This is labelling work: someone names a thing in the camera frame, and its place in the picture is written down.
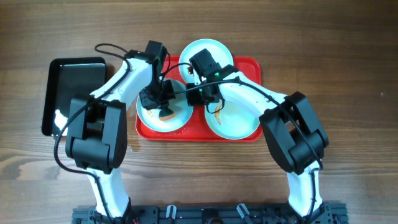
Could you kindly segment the green and orange sponge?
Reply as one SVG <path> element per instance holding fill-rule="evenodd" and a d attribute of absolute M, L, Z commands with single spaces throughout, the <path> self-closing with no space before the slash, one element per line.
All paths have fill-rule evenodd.
<path fill-rule="evenodd" d="M 158 115 L 161 121 L 167 121 L 175 117 L 175 113 L 170 108 L 162 108 Z"/>

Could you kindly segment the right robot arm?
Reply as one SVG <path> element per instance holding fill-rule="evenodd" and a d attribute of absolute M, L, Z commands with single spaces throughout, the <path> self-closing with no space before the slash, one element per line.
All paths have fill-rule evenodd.
<path fill-rule="evenodd" d="M 307 97 L 298 91 L 292 95 L 270 91 L 238 68 L 222 67 L 207 49 L 189 62 L 200 82 L 188 87 L 188 101 L 197 105 L 228 101 L 258 117 L 272 158 L 287 173 L 289 205 L 306 223 L 314 220 L 323 203 L 318 173 L 329 140 Z"/>

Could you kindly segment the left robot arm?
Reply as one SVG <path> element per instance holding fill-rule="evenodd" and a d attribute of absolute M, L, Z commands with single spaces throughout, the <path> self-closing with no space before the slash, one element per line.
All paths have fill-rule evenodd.
<path fill-rule="evenodd" d="M 127 109 L 140 98 L 144 109 L 158 109 L 159 119 L 174 117 L 169 100 L 174 93 L 163 70 L 168 51 L 163 43 L 149 41 L 145 51 L 128 50 L 121 68 L 89 96 L 70 103 L 65 153 L 86 175 L 96 197 L 88 212 L 92 223 L 137 223 L 121 177 L 120 165 L 127 151 Z"/>

